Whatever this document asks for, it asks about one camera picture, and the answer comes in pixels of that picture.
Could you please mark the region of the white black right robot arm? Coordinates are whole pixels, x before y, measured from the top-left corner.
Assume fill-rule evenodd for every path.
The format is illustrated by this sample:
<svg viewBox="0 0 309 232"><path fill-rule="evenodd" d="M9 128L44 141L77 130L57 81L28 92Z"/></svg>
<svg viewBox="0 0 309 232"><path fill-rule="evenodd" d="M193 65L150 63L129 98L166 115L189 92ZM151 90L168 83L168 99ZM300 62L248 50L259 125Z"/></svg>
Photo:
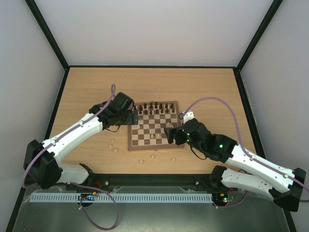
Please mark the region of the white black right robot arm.
<svg viewBox="0 0 309 232"><path fill-rule="evenodd" d="M298 211L301 202L306 172L276 165L248 150L237 141L222 135L212 134L206 126L195 118L176 128L165 128L168 143L187 143L206 158L226 163L245 173L236 173L223 166L215 166L211 173L211 185L215 189L243 189L269 198L277 206Z"/></svg>

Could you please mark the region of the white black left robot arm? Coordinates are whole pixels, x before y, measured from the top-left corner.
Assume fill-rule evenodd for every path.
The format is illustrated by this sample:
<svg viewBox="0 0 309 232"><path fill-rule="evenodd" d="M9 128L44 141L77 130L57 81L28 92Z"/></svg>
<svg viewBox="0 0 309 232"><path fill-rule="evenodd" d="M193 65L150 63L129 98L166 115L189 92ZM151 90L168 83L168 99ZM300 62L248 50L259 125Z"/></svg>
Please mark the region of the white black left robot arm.
<svg viewBox="0 0 309 232"><path fill-rule="evenodd" d="M138 112L134 101L119 92L114 99L94 105L83 118L62 133L27 145L24 160L25 175L42 189L59 183L90 183L92 170L84 164L65 164L62 160L89 137L110 126L136 125Z"/></svg>

